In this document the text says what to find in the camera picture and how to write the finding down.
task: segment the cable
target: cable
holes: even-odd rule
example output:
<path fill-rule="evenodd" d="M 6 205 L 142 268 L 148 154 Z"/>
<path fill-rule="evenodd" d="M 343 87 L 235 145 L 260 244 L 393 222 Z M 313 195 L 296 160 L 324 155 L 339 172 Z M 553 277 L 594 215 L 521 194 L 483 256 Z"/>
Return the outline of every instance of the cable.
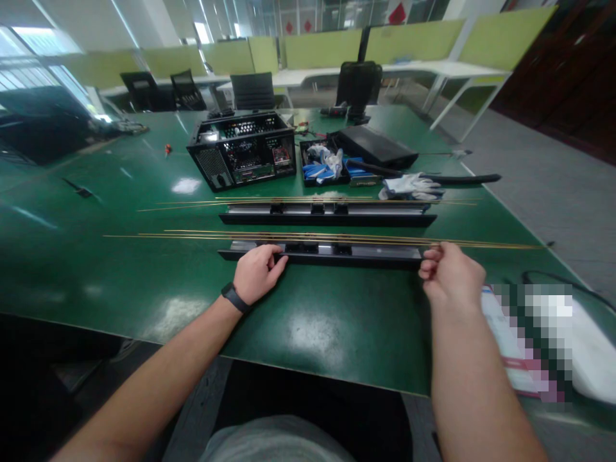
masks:
<path fill-rule="evenodd" d="M 607 305 L 608 307 L 610 307 L 612 309 L 612 311 L 616 312 L 616 308 L 614 308 L 614 305 L 612 305 L 609 301 L 607 301 L 605 298 L 603 298 L 601 295 L 599 295 L 598 293 L 596 293 L 595 291 L 589 290 L 586 287 L 582 286 L 581 284 L 578 284 L 577 282 L 573 282 L 567 278 L 564 278 L 562 276 L 558 276 L 552 273 L 547 273 L 545 271 L 539 271 L 538 269 L 532 269 L 530 271 L 525 271 L 522 273 L 522 283 L 523 284 L 534 284 L 533 281 L 531 281 L 531 279 L 528 277 L 528 274 L 530 273 L 536 273 L 536 274 L 542 274 L 544 276 L 548 276 L 551 277 L 552 279 L 556 279 L 560 282 L 563 282 L 565 284 L 571 284 L 574 288 L 576 288 L 577 290 L 584 292 L 594 298 L 596 298 L 597 300 L 599 300 L 600 302 L 603 302 L 605 305 Z"/>

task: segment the green tabletop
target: green tabletop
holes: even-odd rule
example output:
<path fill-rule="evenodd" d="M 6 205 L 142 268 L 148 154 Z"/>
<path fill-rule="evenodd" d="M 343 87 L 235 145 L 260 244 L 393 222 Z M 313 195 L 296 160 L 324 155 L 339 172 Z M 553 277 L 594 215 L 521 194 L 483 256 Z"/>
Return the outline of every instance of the green tabletop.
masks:
<path fill-rule="evenodd" d="M 342 119 L 321 118 L 318 110 L 293 112 L 295 123 L 309 121 L 315 132 L 333 132 L 345 124 Z M 450 148 L 408 108 L 373 107 L 368 113 L 372 116 L 370 126 L 424 154 L 413 171 L 468 174 L 458 161 L 443 155 Z M 215 196 L 337 191 L 376 197 L 379 191 L 379 187 L 305 188 L 298 174 L 213 194 L 185 149 L 203 113 L 139 114 L 133 118 L 151 130 L 90 153 L 68 156 L 47 168 L 7 166 L 0 171 L 3 312 L 165 343 L 204 311 L 232 279 L 235 264 L 216 253 L 229 243 L 105 239 L 102 235 L 267 227 L 226 227 L 218 218 L 224 207 L 148 213 L 136 213 L 137 209 L 156 207 L 156 202 L 211 200 Z M 166 144 L 173 148 L 168 158 Z M 94 195 L 79 197 L 61 178 Z M 469 199 L 477 205 L 432 206 L 431 212 L 438 218 L 427 229 L 310 230 L 538 243 L 484 187 L 450 188 L 445 198 Z M 487 282 L 492 284 L 518 282 L 520 274 L 529 269 L 576 279 L 549 250 L 469 249 L 467 253 L 486 268 Z M 616 318 L 600 305 L 582 301 L 606 333 L 616 338 Z M 242 320 L 222 354 L 428 395 L 429 323 L 429 308 L 414 273 L 289 265 L 278 286 Z M 543 410 L 537 400 L 529 406 L 537 413 Z M 570 417 L 616 428 L 613 412 L 582 397 L 576 397 Z"/>

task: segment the red object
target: red object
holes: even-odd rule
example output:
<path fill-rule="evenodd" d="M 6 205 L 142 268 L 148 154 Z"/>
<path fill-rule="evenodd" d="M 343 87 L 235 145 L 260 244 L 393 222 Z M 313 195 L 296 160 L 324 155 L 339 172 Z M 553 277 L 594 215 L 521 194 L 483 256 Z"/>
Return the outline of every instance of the red object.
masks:
<path fill-rule="evenodd" d="M 404 12 L 404 7 L 402 6 L 402 2 L 396 6 L 396 8 L 389 15 L 389 23 L 390 24 L 402 24 L 406 19 L 406 13 Z"/>

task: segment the black wristwatch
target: black wristwatch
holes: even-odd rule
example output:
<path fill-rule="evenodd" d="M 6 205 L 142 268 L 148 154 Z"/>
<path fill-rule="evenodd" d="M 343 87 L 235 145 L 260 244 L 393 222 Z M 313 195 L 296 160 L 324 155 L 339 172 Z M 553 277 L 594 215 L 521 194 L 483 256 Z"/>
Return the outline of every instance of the black wristwatch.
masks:
<path fill-rule="evenodd" d="M 229 282 L 225 287 L 223 287 L 220 293 L 243 314 L 246 314 L 248 311 L 250 311 L 251 306 L 239 297 L 239 295 L 235 291 L 235 286 L 233 285 L 233 282 Z"/>

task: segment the wooden door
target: wooden door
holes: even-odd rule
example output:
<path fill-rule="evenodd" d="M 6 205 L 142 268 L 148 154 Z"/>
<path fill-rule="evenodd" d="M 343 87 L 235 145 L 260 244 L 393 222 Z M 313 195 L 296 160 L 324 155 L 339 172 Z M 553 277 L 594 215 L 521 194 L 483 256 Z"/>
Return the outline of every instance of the wooden door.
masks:
<path fill-rule="evenodd" d="M 616 99 L 573 133 L 576 141 L 588 147 L 590 154 L 616 165 Z"/>
<path fill-rule="evenodd" d="M 529 85 L 532 86 L 546 66 L 549 68 L 545 61 L 559 48 L 558 41 L 588 2 L 589 0 L 561 0 L 558 3 L 558 9 L 500 90 L 494 101 L 497 108 L 509 109 L 508 103 L 515 101 Z"/>
<path fill-rule="evenodd" d="M 616 9 L 616 0 L 568 0 L 501 90 L 495 108 L 539 125 L 603 59 L 610 41 L 595 33 Z"/>
<path fill-rule="evenodd" d="M 616 99 L 616 50 L 612 48 L 586 79 L 542 124 L 546 130 L 572 135 Z M 616 139 L 616 126 L 613 138 Z"/>

